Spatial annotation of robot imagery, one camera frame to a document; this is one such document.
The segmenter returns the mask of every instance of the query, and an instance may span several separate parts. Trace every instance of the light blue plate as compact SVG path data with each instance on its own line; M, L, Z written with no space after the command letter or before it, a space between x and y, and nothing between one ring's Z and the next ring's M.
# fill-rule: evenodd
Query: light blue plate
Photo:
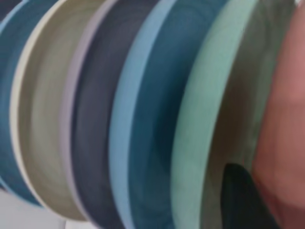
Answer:
M9 126L10 93L15 68L36 24L56 0L24 0L0 25L0 183L9 192L38 205L24 183L12 151Z
M161 0L142 26L115 95L110 176L127 228L173 229L170 165L184 87L226 0Z

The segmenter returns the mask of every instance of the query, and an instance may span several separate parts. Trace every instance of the mint green plate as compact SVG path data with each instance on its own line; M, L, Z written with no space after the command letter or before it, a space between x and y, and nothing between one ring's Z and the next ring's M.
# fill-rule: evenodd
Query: mint green plate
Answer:
M293 0L230 0L192 69L175 133L171 198L177 229L220 229L226 163L251 169Z

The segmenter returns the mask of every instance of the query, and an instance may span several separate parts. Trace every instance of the ceramic plate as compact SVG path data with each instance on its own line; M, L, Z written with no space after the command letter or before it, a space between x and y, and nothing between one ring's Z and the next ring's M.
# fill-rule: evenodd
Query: ceramic plate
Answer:
M251 168L293 9L293 0L230 0L210 30L185 89L175 133L171 196L178 229L222 228L223 169L228 162Z
M109 183L108 126L129 48L157 0L109 0L93 16L71 63L62 103L62 151L79 208L97 225L123 228Z
M2 21L5 16L20 3L21 0L1 0L0 1L0 21Z
M280 228L305 224L305 4L294 12L277 58L252 175Z
M9 106L12 81L22 49L32 30L55 0L22 1L0 25L0 182L24 200L38 204L17 167L10 138Z
M162 0L133 44L110 137L116 202L132 217L125 216L126 227L133 221L135 228L174 228L169 188L176 119L193 61L225 2Z
M13 82L10 125L15 157L39 202L84 220L70 194L59 146L59 109L69 64L103 0L60 0L31 34Z

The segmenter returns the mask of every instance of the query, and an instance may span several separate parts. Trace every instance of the black object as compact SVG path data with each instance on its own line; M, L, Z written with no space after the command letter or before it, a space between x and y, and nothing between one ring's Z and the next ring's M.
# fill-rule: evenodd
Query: black object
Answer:
M223 229L280 229L250 174L237 164L224 169L221 213Z

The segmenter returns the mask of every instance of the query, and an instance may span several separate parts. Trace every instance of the white surface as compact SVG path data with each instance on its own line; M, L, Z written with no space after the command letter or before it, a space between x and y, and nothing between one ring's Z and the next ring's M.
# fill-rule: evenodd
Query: white surface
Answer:
M0 229L65 229L65 222L0 190Z
M91 223L67 222L65 229L97 229Z

